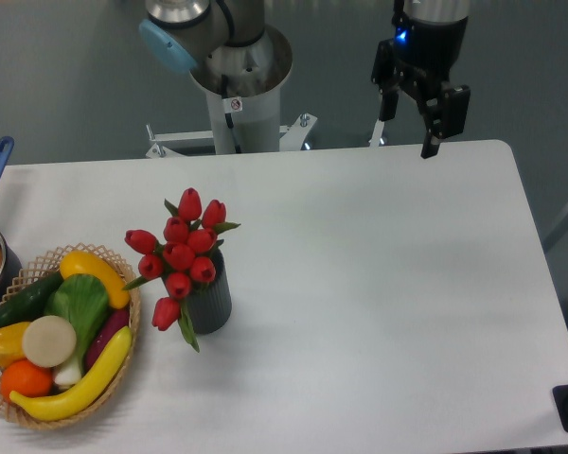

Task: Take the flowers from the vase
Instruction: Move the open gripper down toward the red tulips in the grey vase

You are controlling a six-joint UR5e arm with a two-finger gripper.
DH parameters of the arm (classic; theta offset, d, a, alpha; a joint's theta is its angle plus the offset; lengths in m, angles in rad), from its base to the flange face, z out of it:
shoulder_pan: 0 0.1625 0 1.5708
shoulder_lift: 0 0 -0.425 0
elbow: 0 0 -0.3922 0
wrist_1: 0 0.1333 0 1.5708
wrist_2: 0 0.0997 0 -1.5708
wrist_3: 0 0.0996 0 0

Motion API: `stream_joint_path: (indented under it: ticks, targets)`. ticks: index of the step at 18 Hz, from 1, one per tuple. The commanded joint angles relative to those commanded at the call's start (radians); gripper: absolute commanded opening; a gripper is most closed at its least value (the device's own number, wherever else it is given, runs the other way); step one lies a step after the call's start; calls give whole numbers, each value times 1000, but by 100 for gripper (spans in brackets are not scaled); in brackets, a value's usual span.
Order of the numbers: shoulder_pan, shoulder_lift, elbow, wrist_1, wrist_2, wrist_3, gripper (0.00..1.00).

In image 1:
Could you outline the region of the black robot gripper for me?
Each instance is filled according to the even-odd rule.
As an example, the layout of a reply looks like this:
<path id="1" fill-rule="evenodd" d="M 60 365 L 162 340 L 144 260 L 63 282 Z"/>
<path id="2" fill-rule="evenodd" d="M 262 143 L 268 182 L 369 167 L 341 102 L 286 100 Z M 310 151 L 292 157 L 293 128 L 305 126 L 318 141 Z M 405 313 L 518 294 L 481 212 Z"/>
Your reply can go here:
<path id="1" fill-rule="evenodd" d="M 465 129 L 470 87 L 450 84 L 450 71 L 458 59 L 469 21 L 468 1 L 396 1 L 393 40 L 379 42 L 371 81 L 381 96 L 379 120 L 392 120 L 399 101 L 396 59 L 411 67 L 426 96 L 423 105 L 426 134 L 420 156 L 435 157 L 445 140 Z"/>

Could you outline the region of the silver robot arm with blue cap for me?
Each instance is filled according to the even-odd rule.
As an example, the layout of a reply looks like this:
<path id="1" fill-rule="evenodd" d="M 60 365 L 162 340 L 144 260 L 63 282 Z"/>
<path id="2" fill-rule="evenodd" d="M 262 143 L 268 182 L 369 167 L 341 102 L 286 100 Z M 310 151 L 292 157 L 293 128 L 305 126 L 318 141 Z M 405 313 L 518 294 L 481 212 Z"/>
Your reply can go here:
<path id="1" fill-rule="evenodd" d="M 280 90 L 293 67 L 286 37 L 265 22 L 262 1 L 148 1 L 139 34 L 170 71 L 189 74 L 204 92 L 214 148 L 219 154 L 292 151 L 308 148 L 317 120 L 303 113 L 280 123 Z M 394 35 L 379 42 L 371 72 L 380 110 L 368 142 L 384 144 L 386 122 L 399 95 L 417 105 L 426 133 L 421 157 L 465 129 L 470 87 L 454 86 L 469 19 L 467 1 L 396 1 Z"/>

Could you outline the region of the white metal robot base frame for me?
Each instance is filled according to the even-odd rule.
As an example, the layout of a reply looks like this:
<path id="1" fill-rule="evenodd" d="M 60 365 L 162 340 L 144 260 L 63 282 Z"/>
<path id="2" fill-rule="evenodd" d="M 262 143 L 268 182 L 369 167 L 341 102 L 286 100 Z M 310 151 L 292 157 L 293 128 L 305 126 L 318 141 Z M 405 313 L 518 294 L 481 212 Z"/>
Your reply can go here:
<path id="1" fill-rule="evenodd" d="M 213 131 L 154 133 L 146 125 L 149 140 L 147 158 L 201 156 L 217 153 Z M 377 121 L 368 131 L 352 132 L 302 113 L 291 125 L 281 125 L 278 135 L 280 151 L 308 151 L 326 148 L 382 147 L 388 143 L 384 125 Z"/>

